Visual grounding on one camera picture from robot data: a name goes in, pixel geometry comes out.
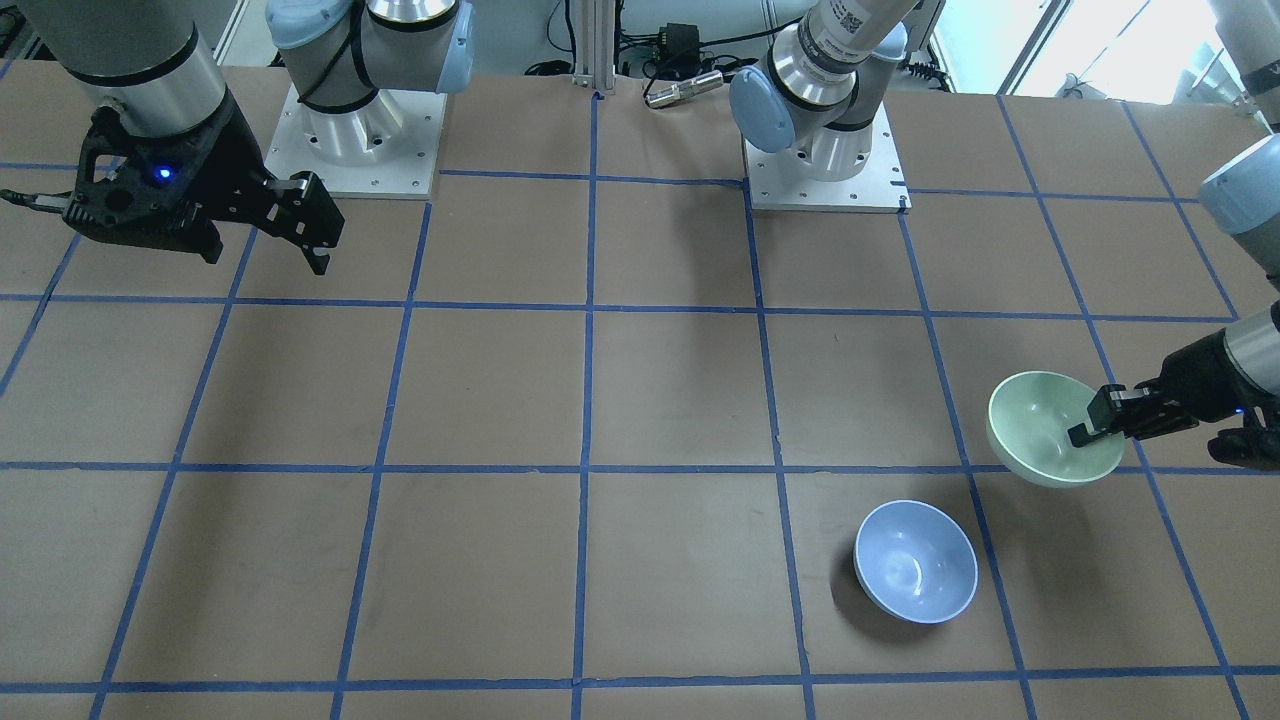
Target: black power adapter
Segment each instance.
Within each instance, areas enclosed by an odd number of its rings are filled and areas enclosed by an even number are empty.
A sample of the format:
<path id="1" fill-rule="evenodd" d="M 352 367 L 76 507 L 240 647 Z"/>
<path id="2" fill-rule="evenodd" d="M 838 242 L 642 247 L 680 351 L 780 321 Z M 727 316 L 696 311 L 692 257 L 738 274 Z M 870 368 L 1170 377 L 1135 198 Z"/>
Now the black power adapter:
<path id="1" fill-rule="evenodd" d="M 689 79 L 701 73 L 698 26 L 667 23 L 658 29 L 658 79 Z"/>

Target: light green bowl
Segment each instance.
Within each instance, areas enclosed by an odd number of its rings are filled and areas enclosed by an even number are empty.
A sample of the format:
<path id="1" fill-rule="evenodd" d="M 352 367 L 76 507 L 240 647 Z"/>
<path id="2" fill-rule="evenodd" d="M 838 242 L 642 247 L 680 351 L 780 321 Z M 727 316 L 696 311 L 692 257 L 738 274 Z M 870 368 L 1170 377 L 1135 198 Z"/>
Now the light green bowl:
<path id="1" fill-rule="evenodd" d="M 1088 447 L 1074 447 L 1068 437 L 1071 427 L 1088 418 L 1094 393 L 1057 373 L 1012 375 L 991 393 L 987 441 L 1024 480 L 1051 488 L 1092 483 L 1115 470 L 1124 456 L 1124 436 L 1108 436 Z"/>

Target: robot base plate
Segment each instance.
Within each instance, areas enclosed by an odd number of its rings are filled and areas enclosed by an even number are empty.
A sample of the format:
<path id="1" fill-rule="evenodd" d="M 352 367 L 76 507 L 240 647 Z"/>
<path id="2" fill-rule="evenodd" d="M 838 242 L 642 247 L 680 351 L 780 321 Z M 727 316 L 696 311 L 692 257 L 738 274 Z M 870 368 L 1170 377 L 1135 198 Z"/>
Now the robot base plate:
<path id="1" fill-rule="evenodd" d="M 333 197 L 430 200 L 447 96 L 399 90 L 383 92 L 390 92 L 406 117 L 406 136 L 397 140 L 402 150 L 396 156 L 366 167 L 334 165 L 319 158 L 302 128 L 298 91 L 291 86 L 265 154 L 266 169 L 282 178 L 311 170 L 320 176 Z"/>
<path id="2" fill-rule="evenodd" d="M 876 113 L 876 145 L 867 167 L 840 182 L 823 182 L 804 174 L 795 150 L 769 154 L 742 141 L 751 208 L 756 210 L 812 210 L 819 213 L 899 213 L 911 208 L 902 177 L 902 161 L 883 105 Z"/>

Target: blue tape grid line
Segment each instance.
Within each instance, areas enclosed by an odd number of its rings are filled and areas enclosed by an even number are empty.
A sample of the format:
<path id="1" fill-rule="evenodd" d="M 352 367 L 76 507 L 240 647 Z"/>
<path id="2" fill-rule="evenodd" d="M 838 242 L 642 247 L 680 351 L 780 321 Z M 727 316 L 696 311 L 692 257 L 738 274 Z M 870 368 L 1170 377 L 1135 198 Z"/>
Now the blue tape grid line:
<path id="1" fill-rule="evenodd" d="M 573 685 L 570 698 L 570 720 L 582 717 L 582 680 L 586 662 L 586 560 L 590 530 L 591 491 L 591 402 L 595 378 L 595 234 L 596 200 L 599 197 L 600 101 L 604 95 L 591 94 L 591 159 L 588 187 L 586 218 L 586 313 L 582 334 L 582 448 L 577 469 L 577 556 L 573 566 Z"/>
<path id="2" fill-rule="evenodd" d="M 933 314 L 929 310 L 929 297 L 924 288 L 924 275 L 920 273 L 919 258 L 915 254 L 915 243 L 911 242 L 911 231 L 906 224 L 905 214 L 899 214 L 897 224 L 902 231 L 902 242 L 906 246 L 906 256 L 911 263 L 911 275 L 915 279 L 915 290 L 920 299 L 920 309 L 924 310 L 924 327 L 929 334 L 929 346 L 933 350 L 933 363 L 937 368 L 938 382 L 942 386 L 942 398 L 946 402 L 947 418 L 951 421 L 951 433 L 955 438 L 956 452 L 960 456 L 965 478 L 969 482 L 969 497 L 973 502 L 974 515 L 978 519 L 978 530 L 982 534 L 982 544 L 987 556 L 987 565 L 991 568 L 991 578 L 996 589 L 996 600 L 1000 603 L 1000 614 L 1005 623 L 1005 634 L 1009 635 L 1009 651 L 1014 660 L 1018 684 L 1023 692 L 1023 705 L 1027 707 L 1028 720 L 1037 720 L 1036 700 L 1032 696 L 1030 682 L 1027 676 L 1027 664 L 1023 661 L 1023 650 L 1018 642 L 1018 629 L 1014 625 L 1014 614 L 1009 607 L 1009 597 L 1005 593 L 1005 580 L 1000 573 L 1000 560 L 996 557 L 996 544 L 991 537 L 991 525 L 987 521 L 987 512 L 982 503 L 982 493 L 978 489 L 978 479 L 969 464 L 969 451 L 965 447 L 964 433 L 960 429 L 960 415 L 956 411 L 955 396 L 951 392 L 951 382 L 947 378 L 946 363 L 942 357 L 942 345 L 938 341 L 938 332 L 933 323 Z"/>
<path id="3" fill-rule="evenodd" d="M 755 218 L 751 213 L 751 187 L 742 184 L 742 205 L 746 211 L 746 242 L 751 259 L 751 286 L 755 292 L 755 323 L 760 333 L 760 356 L 764 370 L 764 396 L 769 409 L 769 439 L 773 446 L 773 471 L 778 486 L 778 514 L 782 527 L 782 552 L 787 564 L 787 585 L 791 592 L 791 620 L 795 623 L 796 651 L 800 655 L 800 685 L 804 693 L 805 720 L 815 720 L 818 712 L 813 700 L 813 671 L 809 651 L 804 642 L 804 605 L 800 598 L 800 578 L 796 570 L 795 537 L 791 532 L 791 503 L 787 498 L 786 464 L 782 460 L 782 429 L 778 423 L 778 401 L 773 386 L 773 359 L 769 354 L 768 318 L 764 313 L 764 282 L 760 278 L 760 254 L 755 242 Z"/>
<path id="4" fill-rule="evenodd" d="M 1120 678 L 1219 678 L 1216 665 L 1181 665 L 1155 667 L 1066 667 L 1027 670 L 1034 682 L 1098 680 Z M 1280 676 L 1280 666 L 1245 665 L 1235 667 L 1236 675 Z M 1016 682 L 1015 670 L 970 670 L 940 673 L 856 673 L 819 674 L 810 678 L 814 685 L 869 685 L 908 683 L 1009 683 Z M 691 678 L 632 676 L 595 679 L 584 678 L 515 678 L 486 679 L 388 679 L 349 680 L 343 685 L 347 693 L 367 692 L 457 692 L 457 691 L 568 691 L 612 688 L 727 688 L 760 685 L 800 685 L 800 675 L 698 675 Z M 193 680 L 172 683 L 111 683 L 109 694 L 140 693 L 330 693 L 338 688 L 335 680 Z M 92 694 L 99 683 L 0 683 L 0 696 L 5 694 Z"/>
<path id="5" fill-rule="evenodd" d="M 1208 270 L 1208 275 L 1213 279 L 1213 286 L 1217 288 L 1219 295 L 1222 296 L 1222 302 L 1226 304 L 1226 310 L 1231 314 L 1233 320 L 1240 319 L 1240 314 L 1235 310 L 1235 305 L 1231 304 L 1231 299 L 1226 295 L 1226 288 L 1222 286 L 1221 278 L 1217 277 L 1213 264 L 1208 260 L 1208 254 L 1204 252 L 1204 246 L 1201 243 L 1199 236 L 1196 234 L 1196 228 L 1192 227 L 1192 222 L 1187 217 L 1187 210 L 1183 209 L 1183 201 L 1178 199 L 1178 193 L 1174 192 L 1172 183 L 1169 182 L 1169 176 L 1165 174 L 1165 169 L 1160 165 L 1160 160 L 1156 159 L 1156 154 L 1151 150 L 1151 143 L 1147 142 L 1147 136 L 1142 132 L 1142 127 L 1138 124 L 1138 118 L 1133 115 L 1133 109 L 1129 108 L 1128 102 L 1120 102 L 1120 108 L 1124 109 L 1125 117 L 1129 118 L 1129 126 L 1133 127 L 1133 132 L 1138 136 L 1138 142 L 1142 143 L 1143 151 L 1147 152 L 1147 158 L 1151 160 L 1151 167 L 1156 169 L 1156 174 L 1160 177 L 1161 184 L 1165 186 L 1165 192 L 1169 193 L 1169 199 L 1172 201 L 1174 209 L 1178 210 L 1178 217 L 1183 220 L 1183 227 L 1187 228 L 1187 234 L 1190 236 L 1192 243 L 1196 246 L 1196 252 L 1201 256 L 1201 261 L 1204 263 L 1204 269 Z"/>
<path id="6" fill-rule="evenodd" d="M 42 295 L 0 293 L 0 301 L 32 302 L 44 300 Z M 111 302 L 141 305 L 221 305 L 224 297 L 200 296 L 151 296 L 151 295 L 52 295 L 49 302 Z M 236 297 L 233 305 L 274 305 L 302 307 L 403 307 L 399 300 L 356 300 L 356 299 L 315 299 L 315 297 Z M 564 302 L 470 302 L 415 300 L 415 309 L 438 310 L 517 310 L 548 313 L 707 313 L 754 315 L 755 307 L 731 305 L 576 305 Z M 879 315 L 886 318 L 923 318 L 924 313 L 913 309 L 895 307 L 765 307 L 767 315 Z M 1084 320 L 1079 313 L 1016 313 L 998 310 L 933 310 L 934 318 L 974 318 L 998 320 Z M 1230 323 L 1235 318 L 1226 315 L 1091 315 L 1093 320 L 1117 323 Z"/>
<path id="7" fill-rule="evenodd" d="M 374 477 L 369 484 L 369 507 L 365 515 L 365 532 L 360 541 L 360 560 L 356 564 L 356 582 L 351 591 L 351 607 L 347 612 L 347 630 L 342 639 L 342 655 L 338 660 L 337 688 L 333 691 L 333 703 L 329 717 L 342 717 L 342 703 L 346 697 L 347 679 L 351 674 L 351 655 L 356 644 L 356 628 L 360 623 L 360 605 L 365 596 L 365 578 L 369 575 L 369 553 L 374 544 L 374 525 L 378 521 L 378 501 L 381 496 L 383 474 L 387 465 L 387 447 L 392 438 L 392 423 L 396 419 L 396 402 L 399 397 L 401 374 L 404 369 L 404 350 L 408 346 L 410 325 L 413 322 L 413 295 L 417 293 L 419 275 L 422 272 L 422 256 L 426 252 L 426 238 L 431 225 L 431 204 L 422 208 L 422 223 L 419 228 L 417 249 L 413 252 L 413 269 L 410 274 L 408 291 L 404 293 L 403 314 L 401 316 L 399 340 L 396 342 L 396 359 L 392 361 L 392 378 L 387 388 L 387 410 L 383 415 L 383 430 L 378 438 L 378 455 L 374 460 Z"/>
<path id="8" fill-rule="evenodd" d="M 1024 190 L 963 190 L 963 188 L 943 188 L 943 187 L 913 187 L 910 188 L 915 195 L 961 195 L 970 197 L 1024 197 L 1028 200 L 1036 199 L 1034 192 L 1027 192 Z M 1079 192 L 1044 192 L 1041 197 L 1048 200 L 1093 200 L 1100 202 L 1153 202 L 1153 204 L 1170 204 L 1170 202 L 1185 202 L 1188 205 L 1198 205 L 1199 200 L 1196 197 L 1160 197 L 1153 195 L 1089 195 Z"/>
<path id="9" fill-rule="evenodd" d="M 120 471 L 120 473 L 152 473 L 165 471 L 172 465 L 169 462 L 78 462 L 78 461 L 0 461 L 0 470 L 27 470 L 27 471 Z M 374 471 L 372 465 L 298 465 L 298 464 L 270 464 L 270 462 L 179 462 L 179 473 L 264 473 L 264 474 L 369 474 Z M 580 465 L 383 465 L 383 474 L 404 475 L 502 475 L 502 474 L 550 474 L 572 475 L 581 470 Z M 774 465 L 589 465 L 593 474 L 640 474 L 640 475 L 716 475 L 716 474 L 773 474 Z M 788 475 L 964 475 L 966 471 L 974 474 L 1007 473 L 1004 465 L 785 465 L 782 470 Z M 1116 468 L 1120 475 L 1142 475 L 1146 468 Z M 1244 468 L 1179 468 L 1179 466 L 1152 466 L 1157 475 L 1171 477 L 1268 477 L 1267 473 L 1247 470 Z"/>
<path id="10" fill-rule="evenodd" d="M 182 432 L 178 436 L 178 445 L 173 451 L 173 460 L 169 462 L 168 471 L 165 473 L 164 484 L 160 488 L 160 497 L 156 500 L 156 509 L 151 516 L 151 525 L 147 528 L 147 537 L 142 544 L 142 553 L 138 557 L 138 565 L 133 573 L 133 583 L 129 585 L 129 594 L 124 601 L 124 610 L 120 612 L 120 621 L 115 628 L 111 650 L 106 656 L 106 666 L 102 669 L 102 679 L 99 683 L 97 691 L 93 693 L 93 705 L 90 707 L 88 714 L 90 720 L 99 720 L 102 715 L 102 705 L 106 702 L 106 694 L 111 688 L 111 682 L 115 676 L 116 664 L 120 661 L 120 651 L 124 647 L 124 638 L 129 632 L 129 624 L 133 620 L 133 611 L 138 605 L 138 594 L 142 592 L 142 583 L 146 579 L 147 568 L 151 564 L 151 553 L 155 550 L 156 538 L 160 536 L 160 527 L 164 521 L 165 509 L 169 506 L 169 497 L 173 493 L 174 479 L 178 477 L 178 465 L 182 462 L 182 456 L 187 451 L 187 441 L 191 438 L 191 429 L 196 424 L 196 414 L 200 411 L 200 401 L 205 396 L 205 388 L 209 386 L 209 377 L 212 374 L 218 348 L 221 346 L 223 337 L 227 333 L 227 323 L 230 320 L 232 309 L 234 307 L 230 299 L 236 297 L 236 293 L 239 291 L 239 284 L 244 278 L 244 269 L 248 266 L 248 256 L 253 251 L 253 242 L 256 238 L 257 231 L 255 229 L 250 233 L 248 242 L 244 243 L 244 251 L 241 254 L 239 265 L 236 268 L 236 277 L 227 293 L 227 302 L 223 305 L 221 316 L 218 319 L 218 328 L 214 331 L 214 337 L 209 343 L 209 352 L 205 355 L 205 365 L 200 370 L 200 379 L 196 382 L 196 389 L 192 393 L 191 404 L 187 406 L 187 416 L 186 420 L 183 420 Z"/>
<path id="11" fill-rule="evenodd" d="M 58 283 L 63 279 L 63 274 L 67 272 L 67 266 L 72 261 L 72 256 L 76 255 L 76 249 L 79 247 L 81 236 L 76 234 L 72 241 L 67 243 L 67 251 L 63 252 L 63 259 L 58 263 L 58 269 L 54 270 L 54 277 L 49 279 L 49 284 L 45 286 L 45 293 L 40 296 L 40 304 L 36 305 L 35 313 L 31 315 L 31 322 L 27 323 L 27 332 L 23 333 L 22 341 L 18 343 L 18 350 L 14 351 L 13 357 L 9 360 L 8 368 L 5 368 L 4 375 L 0 375 L 0 397 L 9 389 L 9 383 L 13 382 L 14 373 L 18 372 L 18 365 L 22 363 L 23 355 L 27 354 L 27 347 L 31 346 L 31 340 L 36 336 L 36 328 L 40 327 L 40 320 L 45 318 L 45 310 L 49 309 L 49 301 L 54 296 L 54 290 Z"/>
<path id="12" fill-rule="evenodd" d="M 1146 135 L 1142 132 L 1142 127 L 1138 124 L 1138 119 L 1133 114 L 1133 109 L 1128 102 L 1121 102 L 1120 106 L 1124 109 L 1125 117 L 1129 119 L 1129 124 L 1133 127 L 1134 133 L 1138 136 L 1138 141 L 1142 143 L 1143 151 L 1147 152 L 1147 158 L 1151 159 L 1152 167 L 1156 169 L 1156 174 L 1160 176 L 1160 182 L 1165 186 L 1165 191 L 1169 197 L 1175 197 L 1174 186 L 1169 182 L 1169 177 L 1165 174 L 1164 168 L 1160 165 L 1160 160 L 1156 159 L 1156 154 L 1151 149 L 1151 143 L 1147 142 Z M 1213 284 L 1222 296 L 1222 301 L 1226 304 L 1228 310 L 1231 313 L 1233 318 L 1239 318 L 1239 313 L 1235 310 L 1235 305 L 1231 304 L 1231 299 L 1226 293 L 1226 288 L 1222 287 L 1221 279 L 1219 279 L 1217 273 L 1213 270 L 1213 264 L 1210 263 L 1208 255 L 1204 252 L 1204 247 L 1201 245 L 1199 237 L 1197 237 L 1196 231 L 1192 228 L 1190 220 L 1187 218 L 1187 211 L 1183 210 L 1181 204 L 1176 200 L 1174 201 L 1174 208 L 1178 210 L 1178 217 L 1183 220 L 1183 227 L 1187 228 L 1187 233 L 1190 236 L 1192 242 L 1196 245 L 1196 251 L 1199 252 L 1201 260 L 1204 263 L 1204 268 L 1208 270 L 1210 277 L 1213 278 Z M 1219 665 L 1222 667 L 1222 674 L 1226 676 L 1226 684 L 1231 689 L 1231 700 L 1235 701 L 1235 707 L 1240 712 L 1242 720 L 1249 719 L 1248 707 L 1244 705 L 1244 697 L 1240 694 L 1239 684 L 1235 682 L 1235 674 L 1231 670 L 1231 664 L 1228 661 L 1226 650 L 1222 647 L 1222 641 L 1217 634 L 1217 629 L 1213 625 L 1213 619 L 1210 616 L 1208 606 L 1204 602 L 1203 594 L 1199 592 L 1199 584 L 1196 582 L 1196 574 L 1192 571 L 1190 562 L 1187 560 L 1187 552 L 1183 550 L 1181 539 L 1178 537 L 1178 529 L 1174 527 L 1174 519 L 1169 514 L 1169 506 L 1165 502 L 1165 495 L 1160 489 L 1160 483 L 1156 480 L 1156 474 L 1151 470 L 1151 461 L 1147 457 L 1147 451 L 1140 442 L 1135 442 L 1134 447 L 1138 451 L 1138 460 L 1142 462 L 1143 468 L 1147 470 L 1147 484 L 1151 488 L 1151 495 L 1156 501 L 1156 509 L 1160 511 L 1160 519 L 1165 524 L 1165 530 L 1169 533 L 1169 542 L 1172 544 L 1174 555 L 1178 556 L 1178 564 L 1183 570 L 1183 577 L 1187 579 L 1187 587 L 1190 589 L 1192 598 L 1196 601 L 1196 610 L 1201 615 L 1201 620 L 1204 623 L 1204 630 L 1208 633 L 1210 643 L 1213 646 L 1213 655 L 1217 656 Z"/>
<path id="13" fill-rule="evenodd" d="M 599 136 L 593 136 L 591 142 L 599 142 Z M 639 176 L 602 176 L 598 170 L 598 159 L 593 159 L 591 172 L 581 173 L 524 173 L 518 170 L 440 170 L 442 176 L 471 177 L 471 178 L 507 178 L 507 179 L 553 179 L 553 181 L 579 181 L 579 182 L 617 182 L 640 184 L 714 184 L 722 187 L 742 187 L 742 181 L 728 178 L 646 178 Z"/>
<path id="14" fill-rule="evenodd" d="M 1093 337 L 1093 343 L 1094 343 L 1094 347 L 1097 348 L 1097 352 L 1098 352 L 1098 360 L 1102 361 L 1102 369 L 1106 372 L 1108 382 L 1114 383 L 1116 380 L 1115 380 L 1115 373 L 1112 372 L 1112 368 L 1111 368 L 1111 361 L 1107 359 L 1107 352 L 1106 352 L 1106 348 L 1102 345 L 1102 338 L 1098 334 L 1097 325 L 1093 322 L 1093 318 L 1089 314 L 1089 309 L 1088 309 L 1088 306 L 1084 302 L 1084 296 L 1080 293 L 1079 286 L 1076 284 L 1075 273 L 1071 270 L 1070 260 L 1068 259 L 1066 252 L 1062 249 L 1062 243 L 1061 243 L 1061 240 L 1060 240 L 1060 237 L 1057 234 L 1057 229 L 1053 225 L 1053 219 L 1050 215 L 1048 206 L 1044 204 L 1044 199 L 1039 196 L 1039 186 L 1036 182 L 1036 176 L 1032 172 L 1030 163 L 1028 161 L 1027 154 L 1023 150 L 1021 141 L 1018 137 L 1018 129 L 1014 127 L 1014 120 L 1012 120 L 1012 118 L 1009 114 L 1009 109 L 1005 106 L 1004 97 L 997 96 L 996 97 L 996 102 L 1000 105 L 1000 111 L 1001 111 L 1001 114 L 1005 118 L 1005 124 L 1007 126 L 1009 135 L 1010 135 L 1010 137 L 1014 141 L 1014 149 L 1018 151 L 1018 158 L 1019 158 L 1019 160 L 1023 164 L 1023 170 L 1027 173 L 1027 179 L 1030 182 L 1032 191 L 1037 193 L 1037 201 L 1039 204 L 1041 213 L 1044 215 L 1044 224 L 1048 227 L 1050 236 L 1053 238 L 1053 243 L 1057 246 L 1059 258 L 1062 261 L 1062 269 L 1066 273 L 1068 279 L 1071 283 L 1073 292 L 1075 292 L 1076 301 L 1080 305 L 1080 313 L 1085 316 L 1084 322 L 1089 327 L 1089 334 Z M 1160 173 L 1161 179 L 1165 182 L 1165 187 L 1169 190 L 1169 196 L 1170 196 L 1170 199 L 1172 199 L 1174 197 L 1172 187 L 1169 184 L 1167 178 L 1164 177 L 1164 172 L 1160 169 L 1158 163 L 1156 163 L 1155 155 L 1151 154 L 1151 147 L 1147 145 L 1146 138 L 1143 138 L 1140 136 L 1140 131 L 1138 131 L 1137 122 L 1133 119 L 1133 115 L 1129 113 L 1128 106 L 1125 106 L 1125 113 L 1129 114 L 1129 120 L 1133 124 L 1134 131 L 1139 133 L 1139 140 L 1142 141 L 1143 147 L 1146 149 L 1146 151 L 1148 154 L 1148 158 L 1156 165 L 1156 169 Z M 1179 213 L 1180 214 L 1183 213 L 1180 206 L 1179 206 Z M 1190 232 L 1190 225 L 1188 224 L 1187 227 L 1188 227 L 1188 232 Z M 1212 265 L 1208 264 L 1207 256 L 1204 256 L 1202 254 L 1202 258 L 1204 259 L 1206 265 L 1210 268 L 1210 272 L 1212 272 Z M 1165 524 L 1165 530 L 1169 533 L 1169 539 L 1170 539 L 1170 543 L 1172 544 L 1174 553 L 1178 556 L 1178 562 L 1181 566 L 1183 577 L 1187 580 L 1187 587 L 1190 591 L 1192 598 L 1196 602 L 1196 609 L 1199 611 L 1201 620 L 1202 620 L 1202 623 L 1204 625 L 1204 632 L 1208 635 L 1210 644 L 1212 644 L 1212 647 L 1213 647 L 1213 653 L 1217 656 L 1221 675 L 1226 679 L 1228 688 L 1231 692 L 1231 700 L 1235 701 L 1235 707 L 1236 707 L 1236 710 L 1240 714 L 1240 720 L 1249 720 L 1249 711 L 1244 706 L 1244 698 L 1240 696 L 1240 689 L 1239 689 L 1239 687 L 1238 687 L 1238 684 L 1235 682 L 1235 676 L 1234 676 L 1234 674 L 1231 671 L 1231 665 L 1230 665 L 1230 662 L 1226 659 L 1225 651 L 1222 650 L 1222 642 L 1219 638 L 1217 630 L 1213 626 L 1212 618 L 1210 618 L 1208 607 L 1204 605 L 1204 598 L 1201 596 L 1199 585 L 1196 583 L 1196 577 L 1192 573 L 1190 564 L 1187 561 L 1187 555 L 1183 552 L 1181 541 L 1178 538 L 1178 530 L 1174 527 L 1172 518 L 1169 515 L 1169 510 L 1167 510 L 1167 506 L 1165 505 L 1164 495 L 1160 491 L 1160 486 L 1156 482 L 1156 474 L 1155 474 L 1155 471 L 1152 469 L 1151 461 L 1147 457 L 1147 454 L 1146 454 L 1144 448 L 1142 447 L 1142 443 L 1135 442 L 1134 447 L 1138 451 L 1138 459 L 1142 462 L 1143 473 L 1147 477 L 1147 484 L 1149 486 L 1152 497 L 1156 501 L 1156 507 L 1160 511 L 1161 520 Z"/>

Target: light blue bowl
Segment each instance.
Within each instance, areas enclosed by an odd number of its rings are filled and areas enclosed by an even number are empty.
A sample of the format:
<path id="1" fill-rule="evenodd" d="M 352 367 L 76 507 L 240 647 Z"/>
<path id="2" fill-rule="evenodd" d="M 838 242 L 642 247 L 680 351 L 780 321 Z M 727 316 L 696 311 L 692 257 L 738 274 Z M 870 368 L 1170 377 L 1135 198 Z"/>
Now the light blue bowl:
<path id="1" fill-rule="evenodd" d="M 858 528 L 854 566 L 872 602 L 911 623 L 946 623 L 978 592 L 978 556 L 964 530 L 914 500 L 872 510 Z"/>

